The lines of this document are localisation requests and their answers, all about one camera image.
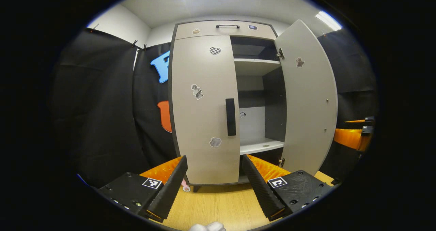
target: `drawer handle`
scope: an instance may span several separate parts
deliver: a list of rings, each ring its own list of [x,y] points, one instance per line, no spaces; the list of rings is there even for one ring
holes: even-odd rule
[[[236,135],[235,99],[226,99],[225,109],[227,113],[227,136]]]
[[[217,25],[216,27],[217,27],[217,29],[220,27],[220,26],[234,26],[234,27],[236,27],[237,29],[238,28],[240,28],[240,26],[239,25],[231,25],[231,24],[222,24],[222,25]]]

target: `pink object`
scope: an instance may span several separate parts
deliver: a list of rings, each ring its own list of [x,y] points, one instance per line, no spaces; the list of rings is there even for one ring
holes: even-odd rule
[[[186,184],[185,179],[182,181],[182,186],[183,186],[183,191],[185,191],[185,192],[190,191],[190,187]]]

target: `cabinet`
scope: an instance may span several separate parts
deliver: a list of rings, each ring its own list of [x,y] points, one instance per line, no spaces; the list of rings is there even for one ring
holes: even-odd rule
[[[279,37],[266,24],[216,27],[224,23],[178,24],[171,43],[170,118],[177,153],[187,156],[188,183],[246,182],[239,170],[246,153],[274,152],[267,158],[285,158],[284,169],[314,175],[338,110],[324,50],[301,20]]]

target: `wooden floor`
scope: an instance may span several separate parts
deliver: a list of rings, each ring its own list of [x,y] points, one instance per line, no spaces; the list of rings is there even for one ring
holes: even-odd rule
[[[315,175],[329,184],[333,179],[322,172]],[[168,219],[163,225],[187,231],[194,224],[224,224],[228,231],[246,231],[270,223],[262,212],[249,183],[230,186],[202,186],[195,193],[180,187]]]

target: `ceiling light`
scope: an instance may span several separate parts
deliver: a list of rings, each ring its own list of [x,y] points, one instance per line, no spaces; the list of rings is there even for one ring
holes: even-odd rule
[[[327,24],[327,26],[329,26],[334,31],[342,29],[342,26],[326,12],[319,12],[318,15],[315,15],[315,17],[321,20],[323,23]]]

